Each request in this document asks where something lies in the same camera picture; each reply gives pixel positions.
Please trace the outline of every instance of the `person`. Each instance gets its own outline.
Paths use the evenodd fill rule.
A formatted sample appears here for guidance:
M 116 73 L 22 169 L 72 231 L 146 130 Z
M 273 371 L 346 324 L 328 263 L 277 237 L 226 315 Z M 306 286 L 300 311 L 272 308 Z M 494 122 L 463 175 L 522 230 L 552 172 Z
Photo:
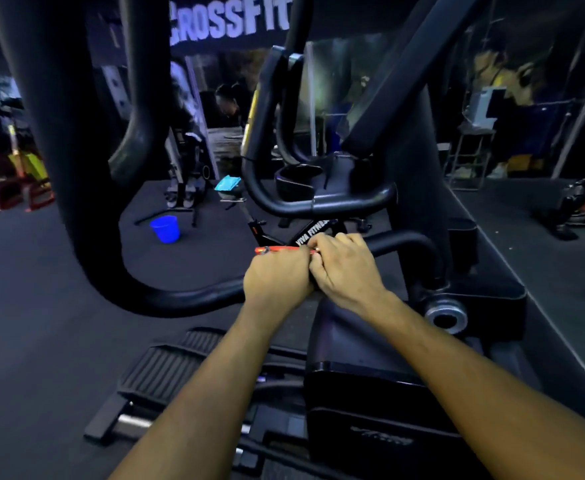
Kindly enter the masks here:
M 227 118 L 227 126 L 246 126 L 250 112 L 250 94 L 239 82 L 222 84 L 215 91 L 217 106 Z
M 228 478 L 269 343 L 312 291 L 309 267 L 332 301 L 406 358 L 494 478 L 585 479 L 585 419 L 386 290 L 361 235 L 318 234 L 308 246 L 253 259 L 233 326 L 110 480 Z

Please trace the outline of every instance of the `black rubber floor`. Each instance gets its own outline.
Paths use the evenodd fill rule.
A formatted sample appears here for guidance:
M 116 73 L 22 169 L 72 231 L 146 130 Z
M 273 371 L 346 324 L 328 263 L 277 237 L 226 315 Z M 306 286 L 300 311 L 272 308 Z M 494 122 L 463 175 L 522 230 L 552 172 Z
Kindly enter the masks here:
M 127 266 L 158 287 L 200 287 L 243 273 L 255 242 L 240 209 L 224 212 L 211 193 L 198 228 L 179 216 L 181 240 L 160 244 L 131 223 L 163 205 L 162 182 L 149 182 L 122 217 Z M 375 216 L 374 232 L 386 230 Z M 276 232 L 277 220 L 269 229 Z M 400 292 L 396 255 L 379 259 L 386 285 Z M 275 343 L 305 348 L 316 300 L 286 322 Z M 228 328 L 238 307 L 189 319 L 162 320 L 125 312 L 95 292 L 76 263 L 56 206 L 0 212 L 0 479 L 104 479 L 128 451 L 82 439 L 84 427 L 120 374 L 156 338 L 190 326 Z M 278 465 L 264 478 L 303 479 Z
M 531 209 L 556 205 L 565 184 L 511 179 L 457 197 L 585 363 L 585 228 L 564 242 L 530 217 Z

